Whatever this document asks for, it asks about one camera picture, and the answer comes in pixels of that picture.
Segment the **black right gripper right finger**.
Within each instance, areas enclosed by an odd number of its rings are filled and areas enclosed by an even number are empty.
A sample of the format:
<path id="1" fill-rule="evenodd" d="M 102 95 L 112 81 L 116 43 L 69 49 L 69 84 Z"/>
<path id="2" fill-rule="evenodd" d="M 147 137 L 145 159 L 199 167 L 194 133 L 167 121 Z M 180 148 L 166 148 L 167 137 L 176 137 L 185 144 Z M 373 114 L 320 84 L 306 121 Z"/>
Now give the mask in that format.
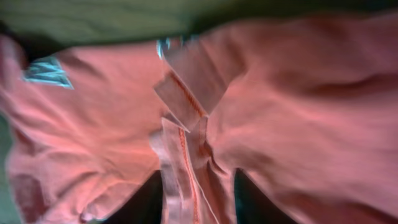
<path id="1" fill-rule="evenodd" d="M 241 170 L 234 176 L 237 224 L 297 224 Z"/>

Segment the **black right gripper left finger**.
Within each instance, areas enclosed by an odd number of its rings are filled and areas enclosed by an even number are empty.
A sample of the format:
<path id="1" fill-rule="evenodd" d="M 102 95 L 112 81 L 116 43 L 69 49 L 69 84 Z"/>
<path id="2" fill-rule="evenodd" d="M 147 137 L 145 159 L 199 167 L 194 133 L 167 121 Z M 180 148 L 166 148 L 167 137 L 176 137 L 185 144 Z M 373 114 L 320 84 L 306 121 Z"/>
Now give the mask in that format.
<path id="1" fill-rule="evenodd" d="M 157 170 L 118 211 L 101 223 L 161 224 L 162 207 L 162 178 Z"/>

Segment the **red soccer t-shirt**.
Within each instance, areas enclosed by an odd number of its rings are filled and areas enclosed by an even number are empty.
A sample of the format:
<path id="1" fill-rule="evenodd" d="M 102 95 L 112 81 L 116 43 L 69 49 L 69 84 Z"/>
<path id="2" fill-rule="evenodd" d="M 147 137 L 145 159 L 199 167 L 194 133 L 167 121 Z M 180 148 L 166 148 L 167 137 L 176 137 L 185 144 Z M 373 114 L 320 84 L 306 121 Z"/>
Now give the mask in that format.
<path id="1" fill-rule="evenodd" d="M 297 223 L 397 222 L 397 13 L 256 19 L 28 62 L 1 36 L 24 223 L 105 220 L 161 173 L 162 223 L 236 223 L 242 170 Z"/>

